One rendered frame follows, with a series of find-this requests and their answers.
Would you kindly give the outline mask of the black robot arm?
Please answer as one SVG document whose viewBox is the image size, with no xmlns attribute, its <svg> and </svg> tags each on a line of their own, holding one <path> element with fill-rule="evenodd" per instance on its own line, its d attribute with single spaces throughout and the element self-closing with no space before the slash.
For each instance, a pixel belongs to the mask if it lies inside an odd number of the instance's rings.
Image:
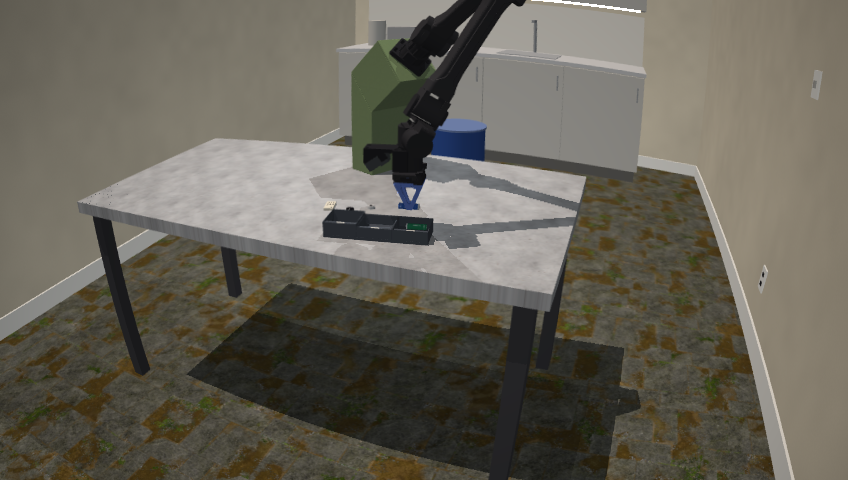
<svg viewBox="0 0 848 480">
<path fill-rule="evenodd" d="M 392 172 L 408 173 L 408 153 L 416 159 L 425 158 L 431 153 L 435 132 L 448 117 L 449 102 L 455 95 L 462 75 L 503 12 L 512 3 L 520 7 L 525 1 L 457 0 L 441 15 L 435 18 L 429 15 L 423 19 L 408 41 L 402 38 L 391 49 L 389 54 L 392 57 L 415 75 L 421 76 L 432 62 L 430 55 L 442 57 L 454 44 L 403 111 L 414 122 L 408 119 L 398 125 L 398 144 L 367 144 L 363 148 L 363 163 L 369 172 L 389 162 L 392 153 Z M 472 14 L 459 35 L 455 30 Z M 438 96 L 438 100 L 431 93 Z M 404 148 L 402 145 L 407 151 L 398 149 Z"/>
</svg>

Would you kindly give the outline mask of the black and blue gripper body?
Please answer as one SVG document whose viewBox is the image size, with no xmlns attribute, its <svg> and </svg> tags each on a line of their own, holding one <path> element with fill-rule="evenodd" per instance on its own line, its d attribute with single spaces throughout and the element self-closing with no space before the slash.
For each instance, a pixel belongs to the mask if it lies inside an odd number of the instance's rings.
<svg viewBox="0 0 848 480">
<path fill-rule="evenodd" d="M 425 169 L 427 169 L 427 163 L 423 163 L 423 158 L 416 159 L 410 156 L 408 153 L 408 173 L 393 172 L 392 180 L 399 180 L 394 181 L 394 183 L 411 183 L 413 185 L 423 185 L 423 182 L 426 178 Z"/>
</svg>

